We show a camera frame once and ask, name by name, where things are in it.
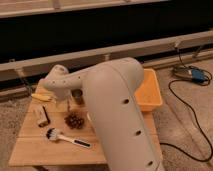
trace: black wall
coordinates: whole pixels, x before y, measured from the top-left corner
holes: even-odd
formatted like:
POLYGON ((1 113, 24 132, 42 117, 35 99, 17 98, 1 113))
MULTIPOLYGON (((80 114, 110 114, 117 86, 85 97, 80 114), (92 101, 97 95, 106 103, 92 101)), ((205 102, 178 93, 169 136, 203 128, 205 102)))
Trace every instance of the black wall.
POLYGON ((206 31, 213 1, 169 1, 0 19, 0 63, 206 31))

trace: orange tray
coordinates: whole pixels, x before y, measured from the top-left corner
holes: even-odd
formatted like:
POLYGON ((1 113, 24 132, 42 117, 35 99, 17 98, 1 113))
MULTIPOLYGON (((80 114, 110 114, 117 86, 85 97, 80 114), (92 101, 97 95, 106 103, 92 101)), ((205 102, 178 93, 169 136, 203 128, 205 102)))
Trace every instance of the orange tray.
POLYGON ((144 80, 135 92, 135 97, 141 111, 144 112, 153 111, 162 105, 159 84, 153 69, 144 69, 144 80))

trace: screw hole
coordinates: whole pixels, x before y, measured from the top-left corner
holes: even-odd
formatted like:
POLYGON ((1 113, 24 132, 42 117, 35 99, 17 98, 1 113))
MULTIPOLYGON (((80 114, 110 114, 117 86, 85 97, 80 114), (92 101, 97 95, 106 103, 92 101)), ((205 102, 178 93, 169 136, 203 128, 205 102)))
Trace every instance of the screw hole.
POLYGON ((129 103, 129 99, 125 99, 124 101, 123 101, 123 104, 128 104, 129 103))
POLYGON ((150 161, 148 164, 147 164, 147 166, 149 167, 149 166, 151 166, 153 164, 153 161, 150 161))
POLYGON ((141 131, 137 131, 136 133, 135 133, 135 136, 138 136, 138 135, 140 135, 141 134, 141 131))

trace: white brush handle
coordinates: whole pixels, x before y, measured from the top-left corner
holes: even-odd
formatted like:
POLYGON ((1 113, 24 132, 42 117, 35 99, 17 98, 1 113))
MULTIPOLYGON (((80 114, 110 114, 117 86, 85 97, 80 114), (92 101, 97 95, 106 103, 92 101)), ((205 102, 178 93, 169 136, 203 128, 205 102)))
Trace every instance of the white brush handle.
POLYGON ((61 140, 65 140, 65 141, 71 142, 71 143, 73 143, 75 145, 78 145, 78 146, 81 146, 81 147, 85 147, 85 148, 91 147, 90 143, 88 143, 86 141, 79 140, 79 139, 66 137, 64 135, 58 135, 58 138, 61 139, 61 140))

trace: small bottle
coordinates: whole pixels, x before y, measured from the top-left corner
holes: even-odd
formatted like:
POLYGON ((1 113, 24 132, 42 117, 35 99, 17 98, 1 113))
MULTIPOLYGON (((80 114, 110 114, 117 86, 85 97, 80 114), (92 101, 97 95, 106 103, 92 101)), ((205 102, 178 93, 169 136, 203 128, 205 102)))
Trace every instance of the small bottle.
POLYGON ((84 104, 83 92, 80 89, 76 89, 72 91, 72 97, 77 105, 84 104))

